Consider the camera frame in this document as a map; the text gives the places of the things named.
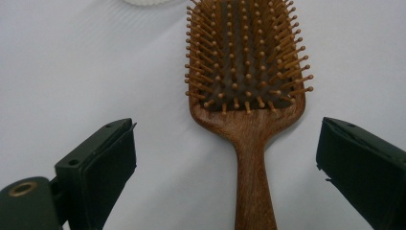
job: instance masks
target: wooden hairbrush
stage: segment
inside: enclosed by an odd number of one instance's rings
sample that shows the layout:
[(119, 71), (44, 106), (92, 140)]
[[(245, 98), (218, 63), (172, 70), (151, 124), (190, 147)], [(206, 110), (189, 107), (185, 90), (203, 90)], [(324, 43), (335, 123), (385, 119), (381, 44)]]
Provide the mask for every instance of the wooden hairbrush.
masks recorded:
[(287, 0), (192, 0), (187, 58), (193, 118), (237, 152), (236, 229), (277, 229), (264, 147), (305, 110), (305, 46)]

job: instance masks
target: brush head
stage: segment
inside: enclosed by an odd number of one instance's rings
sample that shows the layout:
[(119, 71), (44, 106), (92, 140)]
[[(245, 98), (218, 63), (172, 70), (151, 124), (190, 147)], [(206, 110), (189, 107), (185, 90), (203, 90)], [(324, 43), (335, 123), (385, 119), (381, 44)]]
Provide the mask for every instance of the brush head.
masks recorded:
[(292, 1), (202, 0), (187, 7), (190, 105), (209, 112), (305, 108), (301, 30)]

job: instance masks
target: wooden handle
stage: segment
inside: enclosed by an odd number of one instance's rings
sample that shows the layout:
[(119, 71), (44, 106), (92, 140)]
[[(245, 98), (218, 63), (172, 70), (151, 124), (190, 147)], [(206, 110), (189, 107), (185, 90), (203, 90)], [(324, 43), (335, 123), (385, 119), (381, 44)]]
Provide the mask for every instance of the wooden handle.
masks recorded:
[(236, 230), (277, 230), (264, 164), (263, 145), (236, 146)]

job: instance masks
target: white surface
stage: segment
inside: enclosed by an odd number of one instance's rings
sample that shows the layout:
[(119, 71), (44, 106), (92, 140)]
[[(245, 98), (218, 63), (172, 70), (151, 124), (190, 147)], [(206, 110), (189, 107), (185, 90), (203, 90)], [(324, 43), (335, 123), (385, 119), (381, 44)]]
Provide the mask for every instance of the white surface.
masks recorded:
[[(54, 164), (86, 137), (131, 117), (138, 168), (104, 229), (233, 229), (234, 150), (194, 122), (184, 95), (189, 4), (1, 1), (0, 187), (53, 178)], [(315, 91), (300, 122), (266, 150), (278, 226), (368, 230), (315, 154), (325, 116), (406, 150), (406, 2), (295, 5)]]
[(136, 6), (152, 6), (160, 3), (167, 2), (169, 0), (125, 0), (126, 3)]

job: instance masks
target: black plastic casing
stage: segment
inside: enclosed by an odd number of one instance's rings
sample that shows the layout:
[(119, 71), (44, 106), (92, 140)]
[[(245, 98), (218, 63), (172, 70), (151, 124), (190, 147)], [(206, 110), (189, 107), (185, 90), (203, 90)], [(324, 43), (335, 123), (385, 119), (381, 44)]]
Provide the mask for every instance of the black plastic casing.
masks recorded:
[(406, 152), (361, 127), (324, 118), (319, 169), (373, 229), (406, 229)]

